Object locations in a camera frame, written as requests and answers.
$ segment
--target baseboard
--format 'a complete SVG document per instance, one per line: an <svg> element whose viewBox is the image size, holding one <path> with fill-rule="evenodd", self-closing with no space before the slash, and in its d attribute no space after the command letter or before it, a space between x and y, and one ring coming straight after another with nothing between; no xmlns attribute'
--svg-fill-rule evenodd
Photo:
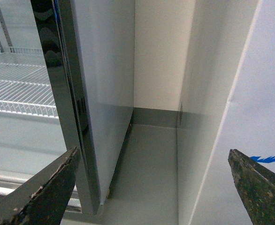
<svg viewBox="0 0 275 225"><path fill-rule="evenodd" d="M176 128L177 111L160 109L133 109L133 124Z"/></svg>

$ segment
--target shelf rack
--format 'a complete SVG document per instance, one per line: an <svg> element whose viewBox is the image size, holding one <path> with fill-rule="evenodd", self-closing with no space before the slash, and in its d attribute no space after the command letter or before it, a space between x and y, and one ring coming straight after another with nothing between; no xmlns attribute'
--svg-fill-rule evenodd
<svg viewBox="0 0 275 225"><path fill-rule="evenodd" d="M40 49L0 52L0 112L58 119Z"/></svg>

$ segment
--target floor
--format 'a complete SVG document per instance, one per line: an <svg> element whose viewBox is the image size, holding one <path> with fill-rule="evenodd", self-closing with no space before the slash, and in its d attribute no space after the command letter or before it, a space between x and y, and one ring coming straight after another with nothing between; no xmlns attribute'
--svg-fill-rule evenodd
<svg viewBox="0 0 275 225"><path fill-rule="evenodd" d="M178 224L176 158L174 128L134 124L100 219L79 222L75 214L61 224Z"/></svg>

